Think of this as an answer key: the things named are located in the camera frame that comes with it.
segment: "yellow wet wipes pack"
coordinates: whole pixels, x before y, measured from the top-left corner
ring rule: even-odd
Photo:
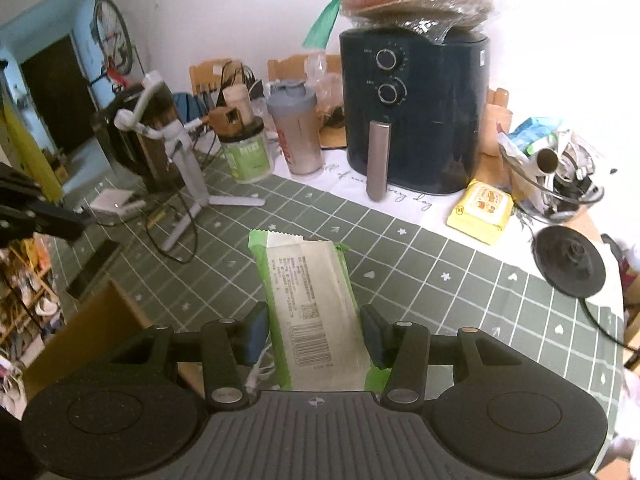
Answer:
[[[447,218],[447,225],[494,245],[509,221],[513,200],[507,193],[472,180]]]

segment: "green jar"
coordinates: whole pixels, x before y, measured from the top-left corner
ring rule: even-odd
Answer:
[[[245,126],[233,137],[220,137],[231,176],[239,184],[252,184],[273,172],[267,136],[261,118]]]

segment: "green ribbon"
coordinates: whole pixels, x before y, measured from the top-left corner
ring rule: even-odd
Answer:
[[[311,26],[311,30],[302,42],[304,48],[325,50],[331,31],[334,30],[335,20],[340,12],[342,0],[331,0]]]

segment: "gray bottle cap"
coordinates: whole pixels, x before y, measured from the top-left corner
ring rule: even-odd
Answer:
[[[285,79],[271,86],[267,110],[274,117],[301,114],[318,104],[316,93],[297,79]]]

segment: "wooden chair back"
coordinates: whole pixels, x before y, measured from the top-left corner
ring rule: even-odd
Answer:
[[[294,54],[287,59],[278,61],[277,59],[270,59],[267,62],[267,70],[269,73],[269,81],[276,81],[277,79],[302,79],[306,80],[305,73],[305,61],[307,55]],[[329,67],[329,72],[342,74],[342,61],[338,54],[327,54],[326,60]]]
[[[227,63],[230,63],[225,70],[227,74],[241,67],[239,59],[231,59],[230,57],[209,59],[199,65],[190,66],[189,76],[191,77],[191,92],[193,95],[198,95],[204,91],[219,90],[222,82],[222,69]]]

